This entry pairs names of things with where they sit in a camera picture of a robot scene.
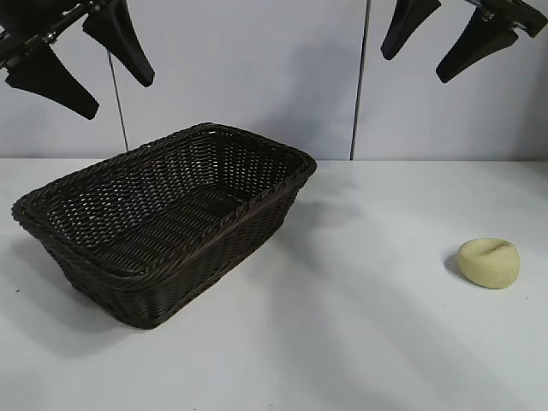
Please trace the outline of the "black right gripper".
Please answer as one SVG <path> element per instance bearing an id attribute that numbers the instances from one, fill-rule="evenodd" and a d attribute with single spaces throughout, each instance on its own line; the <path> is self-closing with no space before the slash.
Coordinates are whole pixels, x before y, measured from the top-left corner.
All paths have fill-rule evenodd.
<path id="1" fill-rule="evenodd" d="M 476 8 L 461 36 L 436 68 L 438 78 L 447 83 L 462 71 L 518 39 L 514 29 L 536 37 L 547 25 L 547 17 L 524 1 L 470 1 Z M 397 0 L 381 52 L 393 59 L 413 32 L 441 3 L 438 0 Z"/>

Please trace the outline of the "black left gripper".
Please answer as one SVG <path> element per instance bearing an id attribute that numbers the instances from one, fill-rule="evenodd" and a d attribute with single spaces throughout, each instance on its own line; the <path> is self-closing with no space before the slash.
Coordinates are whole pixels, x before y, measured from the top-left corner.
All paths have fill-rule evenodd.
<path id="1" fill-rule="evenodd" d="M 2 1 L 1 68 L 12 88 L 48 98 L 92 120 L 99 104 L 46 44 L 51 44 L 83 15 L 83 31 L 113 54 L 144 87 L 154 80 L 134 30 L 126 0 Z M 44 41 L 31 48 L 35 41 Z"/>

